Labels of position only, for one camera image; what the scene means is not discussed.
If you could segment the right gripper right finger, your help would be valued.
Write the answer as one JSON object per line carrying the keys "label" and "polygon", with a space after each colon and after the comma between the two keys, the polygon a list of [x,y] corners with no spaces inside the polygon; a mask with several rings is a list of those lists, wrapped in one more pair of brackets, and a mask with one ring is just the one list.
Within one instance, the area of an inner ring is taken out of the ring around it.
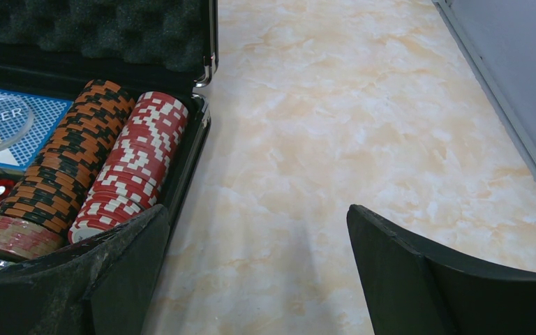
{"label": "right gripper right finger", "polygon": [[481,260],[354,204],[347,226],[376,334],[536,334],[536,273]]}

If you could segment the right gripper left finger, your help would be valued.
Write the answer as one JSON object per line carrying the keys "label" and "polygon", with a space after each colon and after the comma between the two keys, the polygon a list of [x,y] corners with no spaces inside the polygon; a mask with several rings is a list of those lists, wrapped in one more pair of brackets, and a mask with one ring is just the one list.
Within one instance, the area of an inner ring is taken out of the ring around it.
{"label": "right gripper left finger", "polygon": [[156,205],[0,271],[0,334],[140,334],[170,235]]}

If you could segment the black aluminium poker case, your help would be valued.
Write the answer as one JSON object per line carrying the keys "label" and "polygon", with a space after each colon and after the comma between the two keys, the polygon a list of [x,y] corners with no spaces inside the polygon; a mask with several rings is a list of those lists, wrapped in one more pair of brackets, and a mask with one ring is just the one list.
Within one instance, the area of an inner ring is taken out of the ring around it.
{"label": "black aluminium poker case", "polygon": [[[194,88],[211,81],[217,36],[215,1],[0,1],[0,89],[73,104],[89,81],[109,80],[135,104],[150,91],[180,100],[188,123],[154,205],[167,209],[168,246],[210,127]],[[67,234],[56,251],[76,243]]]}

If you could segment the blue playing card box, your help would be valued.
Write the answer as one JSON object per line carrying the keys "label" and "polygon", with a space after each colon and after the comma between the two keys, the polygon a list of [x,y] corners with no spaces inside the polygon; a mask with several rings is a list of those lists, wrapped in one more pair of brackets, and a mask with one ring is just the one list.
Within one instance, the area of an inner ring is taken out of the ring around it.
{"label": "blue playing card box", "polygon": [[0,151],[0,174],[21,175],[42,149],[72,102],[0,89],[0,95],[21,98],[34,113],[33,126],[16,144]]}

